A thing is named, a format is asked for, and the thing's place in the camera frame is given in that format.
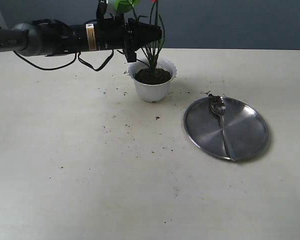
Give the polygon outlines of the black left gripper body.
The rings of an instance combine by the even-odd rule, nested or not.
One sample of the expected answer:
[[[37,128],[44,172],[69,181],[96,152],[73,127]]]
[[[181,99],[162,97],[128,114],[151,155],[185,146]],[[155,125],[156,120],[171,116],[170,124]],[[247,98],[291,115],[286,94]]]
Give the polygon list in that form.
[[[121,50],[128,63],[137,61],[132,28],[124,17],[104,18],[97,21],[100,50]]]

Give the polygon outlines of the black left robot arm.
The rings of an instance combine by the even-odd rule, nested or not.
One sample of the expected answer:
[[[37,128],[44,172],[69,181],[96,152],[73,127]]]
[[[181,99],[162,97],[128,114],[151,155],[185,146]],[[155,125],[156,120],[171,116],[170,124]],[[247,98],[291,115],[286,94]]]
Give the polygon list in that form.
[[[84,52],[121,51],[127,62],[137,61],[136,51],[163,36],[159,26],[125,20],[122,15],[107,19],[92,19],[84,24],[67,25],[56,19],[40,19],[15,25],[13,29],[0,27],[0,53],[14,54],[29,65],[39,66],[27,58],[33,56],[58,57],[74,55],[75,61],[95,72],[101,71],[114,56],[110,54],[98,67],[81,58]]]

